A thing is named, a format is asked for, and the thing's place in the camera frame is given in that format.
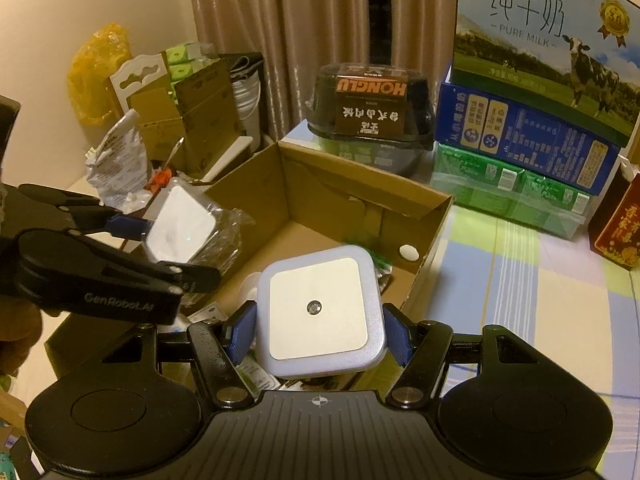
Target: beige curtain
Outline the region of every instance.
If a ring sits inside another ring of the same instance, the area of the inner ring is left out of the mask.
[[[198,37],[220,52],[262,52],[270,134],[305,117],[318,68],[369,60],[368,0],[192,0]]]
[[[456,0],[392,0],[391,63],[425,74],[434,100],[451,63]]]

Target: ribbed gray surface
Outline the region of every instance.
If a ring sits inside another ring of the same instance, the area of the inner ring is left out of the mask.
[[[488,480],[451,455],[418,413],[372,392],[268,392],[260,404],[216,416],[200,441],[145,480]],[[62,476],[47,474],[46,480]],[[596,480],[585,473],[579,480]]]

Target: yellow plastic bag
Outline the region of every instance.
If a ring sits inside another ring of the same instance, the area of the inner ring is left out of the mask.
[[[128,59],[132,59],[127,30],[117,23],[94,32],[78,50],[66,77],[71,106],[78,120],[101,126],[111,115],[105,80]]]

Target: white bucket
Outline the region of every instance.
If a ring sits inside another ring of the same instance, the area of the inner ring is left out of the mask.
[[[234,99],[238,115],[242,121],[242,126],[247,136],[252,138],[249,149],[254,152],[260,146],[260,75],[255,73],[244,81],[232,83],[234,89]]]

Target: blue sky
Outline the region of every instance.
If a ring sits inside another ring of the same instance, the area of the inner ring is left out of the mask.
[[[513,0],[512,8],[507,9],[509,20],[505,18],[504,9],[499,7],[498,0],[495,0],[497,9],[492,9],[494,0],[459,0],[458,12],[464,14],[469,19],[482,27],[485,33],[491,36],[498,36],[509,41],[517,48],[530,54],[534,54],[541,61],[552,67],[568,72],[570,69],[569,44],[562,37],[556,35],[560,32],[559,22],[556,21],[551,33],[548,25],[545,25],[544,10],[545,0],[531,0],[529,13],[529,25],[526,25],[526,8],[528,0]],[[606,63],[611,69],[618,72],[622,81],[633,82],[640,85],[640,9],[633,6],[626,0],[617,0],[624,5],[630,16],[631,27],[626,35],[626,48],[618,47],[615,36],[609,35],[605,40],[598,29],[602,26],[600,19],[600,3],[604,0],[562,0],[562,10],[564,11],[564,23],[561,34],[569,37],[579,38],[583,43],[588,44],[591,49],[587,52],[601,62]],[[555,7],[555,0],[547,0],[550,7]],[[509,35],[500,26],[513,27],[523,30],[523,37],[518,38],[513,34]],[[541,40],[548,40],[549,47],[538,45],[527,40],[527,33],[535,34]]]

